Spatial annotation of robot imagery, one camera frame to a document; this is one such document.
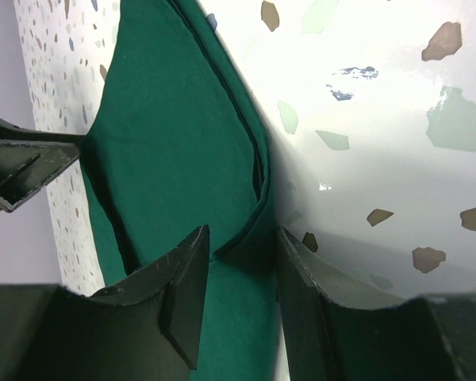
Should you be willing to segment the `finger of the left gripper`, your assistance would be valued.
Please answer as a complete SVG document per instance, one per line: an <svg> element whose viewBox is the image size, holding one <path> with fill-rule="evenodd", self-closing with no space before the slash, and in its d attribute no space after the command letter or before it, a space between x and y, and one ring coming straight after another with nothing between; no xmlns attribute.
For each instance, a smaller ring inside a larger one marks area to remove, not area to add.
<svg viewBox="0 0 476 381"><path fill-rule="evenodd" d="M68 169L82 135L22 129L0 118L0 212L12 213Z"/></svg>

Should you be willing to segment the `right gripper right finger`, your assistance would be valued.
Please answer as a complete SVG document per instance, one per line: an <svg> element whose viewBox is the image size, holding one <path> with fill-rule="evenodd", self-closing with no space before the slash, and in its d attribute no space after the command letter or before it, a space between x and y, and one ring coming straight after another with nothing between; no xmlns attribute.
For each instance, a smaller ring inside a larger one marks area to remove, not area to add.
<svg viewBox="0 0 476 381"><path fill-rule="evenodd" d="M293 380L476 380L476 293L408 300L279 229L276 278Z"/></svg>

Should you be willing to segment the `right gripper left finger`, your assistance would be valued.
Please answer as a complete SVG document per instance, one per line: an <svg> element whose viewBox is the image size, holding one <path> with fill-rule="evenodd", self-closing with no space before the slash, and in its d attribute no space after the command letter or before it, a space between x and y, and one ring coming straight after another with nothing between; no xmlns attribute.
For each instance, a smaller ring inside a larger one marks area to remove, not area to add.
<svg viewBox="0 0 476 381"><path fill-rule="evenodd" d="M197 367L209 228L91 296L0 285L0 380L187 380Z"/></svg>

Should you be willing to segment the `dark green surgical cloth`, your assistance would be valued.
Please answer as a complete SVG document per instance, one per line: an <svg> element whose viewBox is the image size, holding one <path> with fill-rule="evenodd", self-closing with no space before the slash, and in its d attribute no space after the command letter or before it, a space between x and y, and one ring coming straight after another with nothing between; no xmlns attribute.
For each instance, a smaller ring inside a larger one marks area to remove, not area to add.
<svg viewBox="0 0 476 381"><path fill-rule="evenodd" d="M195 1L123 1L81 154L106 285L200 225L209 279L193 380L270 380L278 343L267 135Z"/></svg>

